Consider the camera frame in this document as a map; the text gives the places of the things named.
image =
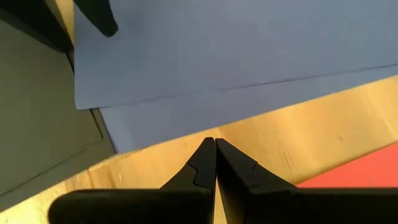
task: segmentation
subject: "light blue paper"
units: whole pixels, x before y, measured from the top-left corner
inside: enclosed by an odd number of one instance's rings
[[[75,8],[78,109],[398,62],[396,0],[110,3],[110,38]]]
[[[124,153],[398,74],[398,66],[101,108]]]

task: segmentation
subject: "wood grain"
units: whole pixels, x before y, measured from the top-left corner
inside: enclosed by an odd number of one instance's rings
[[[71,0],[57,0],[64,19]],[[73,36],[73,21],[66,22]],[[47,223],[59,195],[77,189],[158,188],[203,138],[225,138],[291,183],[398,141],[398,75],[252,118],[114,156],[0,213],[0,223]],[[226,223],[216,193],[215,223]]]

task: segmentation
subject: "black plastic object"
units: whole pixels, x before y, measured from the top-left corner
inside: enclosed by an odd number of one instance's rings
[[[216,147],[206,138],[183,168],[157,190],[79,190],[56,199],[49,222],[213,223]]]
[[[216,145],[229,224],[398,222],[398,189],[298,189],[224,139]]]
[[[55,50],[73,49],[69,35],[44,0],[0,0],[0,20]]]
[[[213,138],[160,189],[72,192],[54,201],[49,220],[213,223],[216,170],[229,224],[398,222],[398,189],[298,189]]]
[[[75,4],[105,36],[111,37],[118,31],[109,0],[75,0]]]

